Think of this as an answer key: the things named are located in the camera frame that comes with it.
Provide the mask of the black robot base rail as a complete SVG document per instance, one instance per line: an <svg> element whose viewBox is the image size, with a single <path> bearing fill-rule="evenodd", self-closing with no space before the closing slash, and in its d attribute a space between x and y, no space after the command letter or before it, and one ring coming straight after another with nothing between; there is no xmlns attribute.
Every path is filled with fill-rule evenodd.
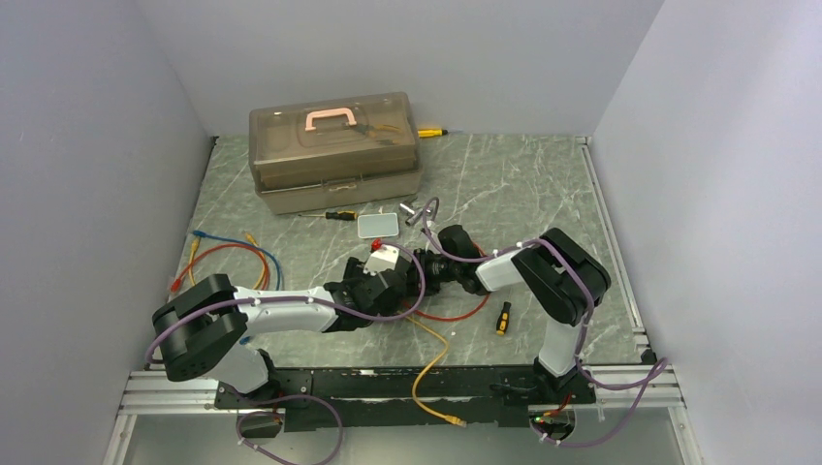
<svg viewBox="0 0 822 465"><path fill-rule="evenodd" d="M525 427L545 410L591 405L593 387L577 377L559 391L540 389L533 364L376 368L281 368L277 390L265 395L236 394L219 383L219 410L277 408L287 432L334 427L321 398L346 427L441 424L450 415L468 423Z"/></svg>

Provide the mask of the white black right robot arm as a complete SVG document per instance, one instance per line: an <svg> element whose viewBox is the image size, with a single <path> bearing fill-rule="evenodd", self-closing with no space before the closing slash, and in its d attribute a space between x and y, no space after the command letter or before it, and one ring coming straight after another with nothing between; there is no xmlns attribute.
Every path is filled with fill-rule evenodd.
<svg viewBox="0 0 822 465"><path fill-rule="evenodd" d="M548 315L545 337L534 362L534 388L540 398L556 402L581 375L578 367L583 332L592 310L611 287L604 266L559 228L505 252L483 255L460 225L442 230L431 250L418 249L408 272L409 291L422 280L426 292L457 282L472 295L488 295L524 284Z"/></svg>

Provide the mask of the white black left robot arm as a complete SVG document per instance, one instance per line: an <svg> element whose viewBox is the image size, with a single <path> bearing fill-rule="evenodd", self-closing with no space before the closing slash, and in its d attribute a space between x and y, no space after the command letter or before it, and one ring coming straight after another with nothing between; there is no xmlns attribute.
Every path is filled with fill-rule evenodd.
<svg viewBox="0 0 822 465"><path fill-rule="evenodd" d="M241 344L244 337L284 331L348 332L398 320L402 301L425 295L427 279L416 259L300 292L254 291L214 274L157 310L146 352L172 382L210 378L250 404L264 407L279 390L270 355Z"/></svg>

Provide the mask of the small white switch box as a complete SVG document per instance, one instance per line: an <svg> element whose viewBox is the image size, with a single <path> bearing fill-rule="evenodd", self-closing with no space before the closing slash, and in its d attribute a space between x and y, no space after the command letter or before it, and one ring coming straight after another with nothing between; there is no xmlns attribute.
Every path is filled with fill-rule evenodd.
<svg viewBox="0 0 822 465"><path fill-rule="evenodd" d="M357 218L357 236L360 239L396 237L399 222L396 213L374 213Z"/></svg>

